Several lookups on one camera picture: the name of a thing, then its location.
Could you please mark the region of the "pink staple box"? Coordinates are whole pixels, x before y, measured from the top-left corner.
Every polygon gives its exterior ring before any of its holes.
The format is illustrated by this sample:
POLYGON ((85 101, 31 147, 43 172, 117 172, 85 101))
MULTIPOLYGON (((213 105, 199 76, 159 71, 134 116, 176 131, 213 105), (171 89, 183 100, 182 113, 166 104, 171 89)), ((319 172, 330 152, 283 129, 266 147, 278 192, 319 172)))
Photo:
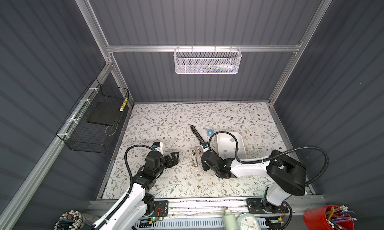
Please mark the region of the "pink staple box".
POLYGON ((196 147, 196 152, 199 154, 199 157, 201 158, 204 154, 204 150, 201 147, 196 147))

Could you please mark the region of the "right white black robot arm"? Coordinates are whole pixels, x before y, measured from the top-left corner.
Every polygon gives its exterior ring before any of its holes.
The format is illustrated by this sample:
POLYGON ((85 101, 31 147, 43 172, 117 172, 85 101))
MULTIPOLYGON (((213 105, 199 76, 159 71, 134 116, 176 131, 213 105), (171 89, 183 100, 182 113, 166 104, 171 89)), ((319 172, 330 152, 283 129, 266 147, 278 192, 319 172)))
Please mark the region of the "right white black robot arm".
POLYGON ((234 134, 219 131, 213 133, 208 141, 205 141, 196 131, 194 131, 194 135, 203 149, 201 161, 205 171, 212 170, 220 179, 266 175, 273 180, 273 183, 267 187, 261 200, 261 206, 267 212, 273 212, 274 209, 283 205, 284 201, 291 196, 304 196, 305 188, 325 173, 330 162, 326 151, 316 146, 303 146, 284 152, 272 151, 271 154, 265 158, 243 160, 239 158, 239 141, 234 134), (235 156, 233 158, 222 159, 219 154, 212 149, 211 140, 219 134, 229 135, 234 139, 235 156), (288 156, 289 153, 300 150, 316 150, 324 156, 324 164, 320 172, 309 180, 306 180, 306 166, 288 156))

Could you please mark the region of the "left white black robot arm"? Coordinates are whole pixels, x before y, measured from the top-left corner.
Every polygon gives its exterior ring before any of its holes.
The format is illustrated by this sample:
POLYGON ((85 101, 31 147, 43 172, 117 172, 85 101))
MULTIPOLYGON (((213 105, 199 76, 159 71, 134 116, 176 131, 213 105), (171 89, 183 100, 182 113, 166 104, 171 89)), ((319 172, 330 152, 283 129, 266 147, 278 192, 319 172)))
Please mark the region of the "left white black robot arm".
POLYGON ((152 145, 133 145, 124 153, 124 161, 128 170, 130 184, 125 193, 97 221, 93 230, 135 230, 136 223, 144 216, 150 216, 155 208, 155 198, 148 191, 155 185, 156 180, 165 169, 179 164, 179 152, 169 155, 163 153, 163 143, 154 142, 152 145), (145 165, 133 175, 128 163, 128 153, 134 148, 149 149, 145 165))

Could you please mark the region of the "black stapler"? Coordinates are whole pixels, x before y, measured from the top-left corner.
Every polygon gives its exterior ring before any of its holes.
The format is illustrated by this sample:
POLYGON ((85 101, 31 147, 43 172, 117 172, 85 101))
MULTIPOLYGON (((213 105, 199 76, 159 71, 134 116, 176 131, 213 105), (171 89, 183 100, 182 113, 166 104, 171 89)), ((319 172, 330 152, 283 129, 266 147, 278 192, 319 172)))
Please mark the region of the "black stapler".
POLYGON ((203 149, 206 148, 206 145, 207 145, 207 142, 203 139, 203 137, 199 134, 199 132, 197 131, 196 127, 194 125, 191 125, 190 126, 193 134, 195 135, 195 137, 198 139, 200 145, 202 146, 203 149))

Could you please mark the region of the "beige staple box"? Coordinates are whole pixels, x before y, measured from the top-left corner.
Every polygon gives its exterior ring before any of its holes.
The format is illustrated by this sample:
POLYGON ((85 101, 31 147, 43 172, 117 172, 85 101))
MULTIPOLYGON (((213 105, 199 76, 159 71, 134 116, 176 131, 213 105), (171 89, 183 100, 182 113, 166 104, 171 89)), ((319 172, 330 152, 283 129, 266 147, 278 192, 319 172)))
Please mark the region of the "beige staple box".
POLYGON ((198 159, 197 159, 197 154, 195 150, 192 150, 192 161, 193 161, 193 166, 196 168, 198 167, 198 159))

